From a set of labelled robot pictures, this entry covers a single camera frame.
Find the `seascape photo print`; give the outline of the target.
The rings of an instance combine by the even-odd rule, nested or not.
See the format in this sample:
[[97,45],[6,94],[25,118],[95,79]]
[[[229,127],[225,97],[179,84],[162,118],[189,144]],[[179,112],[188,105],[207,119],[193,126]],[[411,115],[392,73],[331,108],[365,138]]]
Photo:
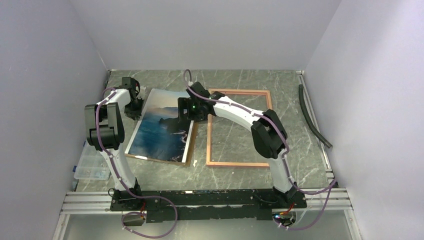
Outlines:
[[188,162],[192,121],[179,120],[178,99],[185,91],[153,88],[125,150],[127,157],[175,165]]

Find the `pink wooden picture frame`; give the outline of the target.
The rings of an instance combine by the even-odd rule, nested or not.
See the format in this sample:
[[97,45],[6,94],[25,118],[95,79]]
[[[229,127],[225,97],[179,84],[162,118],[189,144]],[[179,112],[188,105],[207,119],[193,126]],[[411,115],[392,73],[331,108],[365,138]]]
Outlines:
[[[269,90],[219,89],[221,92],[249,108],[264,112],[273,108]],[[221,116],[207,119],[206,165],[209,167],[267,168],[267,160],[257,153],[248,128]]]

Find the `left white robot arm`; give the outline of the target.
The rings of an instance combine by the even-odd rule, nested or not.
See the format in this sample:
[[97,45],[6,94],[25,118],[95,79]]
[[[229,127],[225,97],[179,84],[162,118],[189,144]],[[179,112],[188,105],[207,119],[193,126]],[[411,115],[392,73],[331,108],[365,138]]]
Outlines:
[[100,102],[84,108],[85,134],[87,143],[105,159],[114,180],[112,199],[123,201],[130,210],[143,204],[143,195],[125,156],[122,143],[125,129],[121,116],[138,120],[142,114],[143,99],[137,98],[140,84],[132,77],[123,77],[118,87],[108,87],[109,94]]

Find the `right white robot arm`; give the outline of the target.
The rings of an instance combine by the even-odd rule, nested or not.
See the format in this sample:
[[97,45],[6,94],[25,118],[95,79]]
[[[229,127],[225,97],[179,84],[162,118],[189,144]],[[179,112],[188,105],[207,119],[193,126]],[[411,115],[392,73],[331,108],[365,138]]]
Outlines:
[[225,118],[249,130],[255,150],[267,159],[273,187],[277,191],[275,202],[282,208],[293,203],[293,181],[286,162],[290,149],[287,133],[276,112],[272,109],[260,111],[249,108],[219,91],[210,93],[199,82],[188,86],[186,92],[187,97],[179,97],[177,100],[179,121],[200,122],[208,116],[214,116]]

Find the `brown backing board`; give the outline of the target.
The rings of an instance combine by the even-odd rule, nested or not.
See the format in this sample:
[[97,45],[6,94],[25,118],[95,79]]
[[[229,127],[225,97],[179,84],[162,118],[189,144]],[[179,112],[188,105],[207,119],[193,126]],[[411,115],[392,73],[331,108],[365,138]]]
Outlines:
[[194,133],[194,122],[184,124],[170,118],[140,121],[125,149],[127,157],[172,165],[186,165]]

